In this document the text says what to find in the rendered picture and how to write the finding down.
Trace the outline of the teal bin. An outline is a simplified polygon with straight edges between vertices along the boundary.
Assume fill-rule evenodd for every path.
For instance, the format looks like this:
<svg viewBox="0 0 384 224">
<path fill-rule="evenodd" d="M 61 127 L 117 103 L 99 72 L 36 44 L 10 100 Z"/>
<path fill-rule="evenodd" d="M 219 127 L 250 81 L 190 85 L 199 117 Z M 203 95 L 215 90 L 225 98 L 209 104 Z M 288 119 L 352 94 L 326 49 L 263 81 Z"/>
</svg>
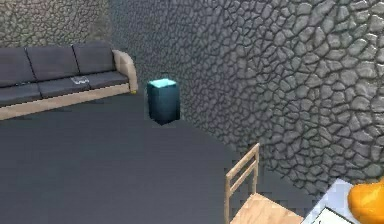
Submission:
<svg viewBox="0 0 384 224">
<path fill-rule="evenodd" d="M 149 116 L 160 125 L 180 119 L 180 91 L 176 81 L 168 78 L 147 83 Z"/>
</svg>

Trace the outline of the light wooden chair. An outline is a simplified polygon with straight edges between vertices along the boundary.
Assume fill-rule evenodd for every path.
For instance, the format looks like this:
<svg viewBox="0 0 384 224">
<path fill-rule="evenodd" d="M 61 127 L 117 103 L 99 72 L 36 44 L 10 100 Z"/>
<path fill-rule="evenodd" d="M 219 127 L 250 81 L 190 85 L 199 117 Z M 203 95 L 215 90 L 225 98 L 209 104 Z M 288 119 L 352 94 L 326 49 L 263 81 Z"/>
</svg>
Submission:
<svg viewBox="0 0 384 224">
<path fill-rule="evenodd" d="M 301 224 L 304 218 L 256 192 L 259 172 L 259 149 L 256 143 L 225 174 L 224 224 Z M 245 179 L 252 176 L 252 191 L 233 218 L 230 217 L 230 197 Z"/>
</svg>

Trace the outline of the dark grey cushioned sofa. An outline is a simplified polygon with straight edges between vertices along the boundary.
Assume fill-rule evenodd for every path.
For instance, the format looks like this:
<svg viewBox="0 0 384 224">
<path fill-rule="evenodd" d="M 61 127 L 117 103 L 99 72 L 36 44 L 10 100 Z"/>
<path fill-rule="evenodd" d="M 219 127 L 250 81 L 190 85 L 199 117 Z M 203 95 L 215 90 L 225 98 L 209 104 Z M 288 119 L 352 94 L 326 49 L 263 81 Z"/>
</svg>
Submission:
<svg viewBox="0 0 384 224">
<path fill-rule="evenodd" d="M 137 91 L 133 59 L 102 41 L 0 48 L 0 121 Z"/>
</svg>

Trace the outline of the white flat object black edge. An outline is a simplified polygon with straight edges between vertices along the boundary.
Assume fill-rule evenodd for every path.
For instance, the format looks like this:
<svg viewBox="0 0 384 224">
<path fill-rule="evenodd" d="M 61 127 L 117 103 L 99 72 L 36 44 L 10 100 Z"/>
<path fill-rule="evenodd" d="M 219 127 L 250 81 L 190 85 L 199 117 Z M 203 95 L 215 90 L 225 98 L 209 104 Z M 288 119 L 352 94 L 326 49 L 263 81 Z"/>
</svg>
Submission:
<svg viewBox="0 0 384 224">
<path fill-rule="evenodd" d="M 333 210 L 325 207 L 315 218 L 312 224 L 354 224 Z"/>
</svg>

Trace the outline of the orange rounded object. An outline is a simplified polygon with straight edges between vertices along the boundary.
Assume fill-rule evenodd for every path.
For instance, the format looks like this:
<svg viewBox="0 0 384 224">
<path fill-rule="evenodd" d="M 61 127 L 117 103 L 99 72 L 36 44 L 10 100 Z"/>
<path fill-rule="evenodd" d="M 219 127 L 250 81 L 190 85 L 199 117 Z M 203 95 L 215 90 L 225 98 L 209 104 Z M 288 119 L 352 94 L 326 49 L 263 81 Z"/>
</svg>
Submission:
<svg viewBox="0 0 384 224">
<path fill-rule="evenodd" d="M 347 199 L 351 214 L 360 224 L 384 224 L 384 178 L 354 185 Z"/>
</svg>

